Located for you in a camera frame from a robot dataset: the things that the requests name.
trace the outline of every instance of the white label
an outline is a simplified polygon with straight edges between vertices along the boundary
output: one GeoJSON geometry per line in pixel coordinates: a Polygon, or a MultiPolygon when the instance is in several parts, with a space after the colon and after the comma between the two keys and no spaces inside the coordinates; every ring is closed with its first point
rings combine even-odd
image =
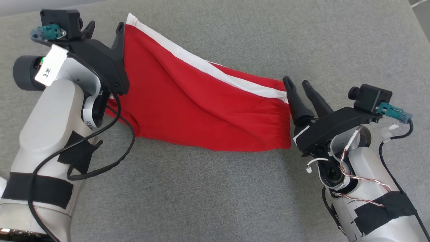
{"type": "Polygon", "coordinates": [[[61,66],[66,59],[67,50],[53,44],[51,50],[43,59],[42,66],[34,79],[45,86],[51,86],[57,79],[61,66]]]}

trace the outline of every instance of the white stripe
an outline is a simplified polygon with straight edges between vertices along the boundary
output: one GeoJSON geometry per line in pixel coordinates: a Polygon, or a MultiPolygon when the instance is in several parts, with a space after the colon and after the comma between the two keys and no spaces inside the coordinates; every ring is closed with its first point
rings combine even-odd
{"type": "Polygon", "coordinates": [[[202,58],[184,50],[182,47],[168,40],[166,37],[157,33],[150,27],[142,24],[131,13],[129,13],[126,23],[128,25],[135,26],[140,31],[144,32],[146,35],[148,35],[153,40],[155,40],[163,48],[165,48],[167,51],[172,53],[176,58],[188,63],[189,65],[197,68],[198,70],[204,73],[207,73],[219,79],[220,81],[223,81],[227,84],[230,84],[234,87],[237,87],[241,90],[244,90],[249,93],[253,93],[258,96],[267,97],[267,98],[278,98],[283,101],[286,100],[286,92],[279,91],[271,87],[261,86],[253,82],[225,74],[220,69],[216,68],[206,60],[203,60],[202,58]]]}

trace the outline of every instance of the gray fabric surface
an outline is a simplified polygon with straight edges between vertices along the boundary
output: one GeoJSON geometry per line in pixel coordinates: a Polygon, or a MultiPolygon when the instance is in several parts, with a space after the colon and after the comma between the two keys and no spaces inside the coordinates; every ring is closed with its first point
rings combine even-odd
{"type": "MultiPolygon", "coordinates": [[[[384,155],[430,224],[430,44],[407,1],[122,0],[77,9],[85,23],[96,21],[94,38],[107,45],[132,12],[204,59],[270,78],[289,75],[297,84],[308,79],[333,109],[352,105],[352,86],[392,90],[392,103],[414,115],[415,131],[385,145],[384,155]]],[[[19,90],[12,79],[18,56],[46,51],[28,40],[38,22],[38,13],[0,18],[0,175],[6,178],[40,95],[19,90]]],[[[375,152],[378,130],[393,123],[384,118],[370,125],[375,152]]],[[[99,138],[104,144],[91,168],[119,157],[130,134],[119,124],[99,138]]],[[[120,166],[87,181],[72,239],[346,241],[323,206],[317,174],[305,170],[308,160],[295,147],[214,152],[138,139],[120,166]]]]}

